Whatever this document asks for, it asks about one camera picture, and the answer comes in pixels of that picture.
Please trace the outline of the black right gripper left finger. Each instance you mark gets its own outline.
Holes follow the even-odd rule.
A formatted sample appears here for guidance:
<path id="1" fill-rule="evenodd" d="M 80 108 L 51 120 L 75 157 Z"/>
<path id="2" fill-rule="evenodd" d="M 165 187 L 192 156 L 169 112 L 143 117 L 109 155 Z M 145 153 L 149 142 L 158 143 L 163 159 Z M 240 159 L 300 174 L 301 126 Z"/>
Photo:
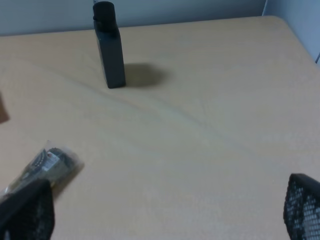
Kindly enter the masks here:
<path id="1" fill-rule="evenodd" d="M 0 199 L 2 240 L 49 240 L 54 228 L 54 201 L 48 180 L 35 180 Z"/>

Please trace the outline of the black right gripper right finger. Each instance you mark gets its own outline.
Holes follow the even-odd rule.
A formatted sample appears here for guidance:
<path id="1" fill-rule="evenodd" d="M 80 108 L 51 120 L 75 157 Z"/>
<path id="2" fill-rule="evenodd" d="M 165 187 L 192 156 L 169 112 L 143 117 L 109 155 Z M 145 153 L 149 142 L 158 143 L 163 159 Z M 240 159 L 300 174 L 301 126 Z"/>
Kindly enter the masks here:
<path id="1" fill-rule="evenodd" d="M 320 183 L 303 173 L 289 177 L 283 220 L 291 240 L 320 240 Z"/>

